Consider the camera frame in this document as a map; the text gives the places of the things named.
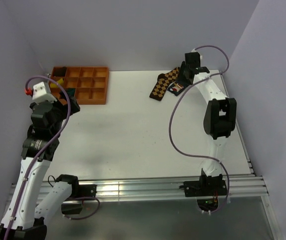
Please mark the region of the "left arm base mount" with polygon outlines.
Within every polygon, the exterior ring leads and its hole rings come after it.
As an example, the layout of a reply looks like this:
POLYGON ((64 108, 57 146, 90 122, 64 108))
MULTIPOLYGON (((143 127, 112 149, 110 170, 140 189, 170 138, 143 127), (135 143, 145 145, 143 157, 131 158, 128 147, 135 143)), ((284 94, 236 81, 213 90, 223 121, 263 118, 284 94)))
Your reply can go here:
MULTIPOLYGON (((67 201, 75 201, 76 198, 93 198, 96 197, 96 184, 81 184, 78 187, 76 194, 70 196, 67 201)), ((61 212, 64 215, 78 215, 81 213, 84 205, 84 200, 80 200, 79 203, 63 203, 61 205, 61 212)))

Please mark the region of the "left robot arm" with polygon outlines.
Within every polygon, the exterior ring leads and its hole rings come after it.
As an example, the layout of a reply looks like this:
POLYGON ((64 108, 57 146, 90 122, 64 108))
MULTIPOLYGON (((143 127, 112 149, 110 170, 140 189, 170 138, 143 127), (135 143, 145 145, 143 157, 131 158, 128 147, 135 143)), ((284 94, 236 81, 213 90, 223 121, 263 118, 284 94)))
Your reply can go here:
POLYGON ((62 104, 51 93, 29 106, 31 125, 23 142, 19 179, 8 209, 0 223, 0 240, 42 240, 47 223, 66 200, 80 195, 78 178, 60 175, 54 189, 37 204, 43 178, 59 145, 59 137, 69 117, 80 111, 75 97, 60 93, 62 104))

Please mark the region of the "navy snowman sock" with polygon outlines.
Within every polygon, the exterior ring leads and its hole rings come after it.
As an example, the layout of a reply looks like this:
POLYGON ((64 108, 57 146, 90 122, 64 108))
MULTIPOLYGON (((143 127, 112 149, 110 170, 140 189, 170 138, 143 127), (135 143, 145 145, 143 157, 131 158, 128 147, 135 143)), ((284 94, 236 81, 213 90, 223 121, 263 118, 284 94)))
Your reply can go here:
POLYGON ((189 85, 190 81, 188 79, 178 79, 167 88, 167 91, 175 96, 180 95, 189 85))

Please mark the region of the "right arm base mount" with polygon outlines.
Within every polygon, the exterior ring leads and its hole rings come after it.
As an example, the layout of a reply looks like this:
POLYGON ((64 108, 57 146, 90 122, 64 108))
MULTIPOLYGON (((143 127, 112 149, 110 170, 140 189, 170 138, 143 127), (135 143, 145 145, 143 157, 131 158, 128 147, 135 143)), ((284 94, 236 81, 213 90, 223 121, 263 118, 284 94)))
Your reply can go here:
POLYGON ((186 198, 206 197, 197 200, 199 209, 206 213, 212 213, 219 208, 219 197, 229 196, 223 175, 221 173, 216 176, 208 175, 204 170, 201 171, 198 180, 184 181, 179 189, 184 191, 186 198))

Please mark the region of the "green reindeer sock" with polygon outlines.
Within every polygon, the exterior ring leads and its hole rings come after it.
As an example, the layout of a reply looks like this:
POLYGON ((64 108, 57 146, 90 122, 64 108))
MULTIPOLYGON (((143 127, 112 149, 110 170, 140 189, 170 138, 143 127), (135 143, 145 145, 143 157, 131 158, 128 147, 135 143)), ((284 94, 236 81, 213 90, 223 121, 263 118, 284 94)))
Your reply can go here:
POLYGON ((74 97, 74 96, 75 96, 75 91, 76 91, 75 88, 66 88, 65 90, 66 90, 67 94, 68 94, 70 97, 74 97))

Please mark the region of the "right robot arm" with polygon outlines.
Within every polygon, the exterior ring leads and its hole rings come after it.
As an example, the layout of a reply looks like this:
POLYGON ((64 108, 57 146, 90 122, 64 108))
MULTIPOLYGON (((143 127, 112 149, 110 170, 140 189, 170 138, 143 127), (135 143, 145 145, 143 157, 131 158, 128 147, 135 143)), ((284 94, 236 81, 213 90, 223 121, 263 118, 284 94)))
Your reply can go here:
POLYGON ((201 66, 201 59, 196 50, 186 53, 183 76, 191 84, 198 83, 195 86, 207 104, 203 127, 209 139, 209 158, 202 162, 199 189, 210 195, 217 187, 215 181, 222 179, 221 161, 227 140, 236 126, 237 102, 219 89, 207 67, 201 66))

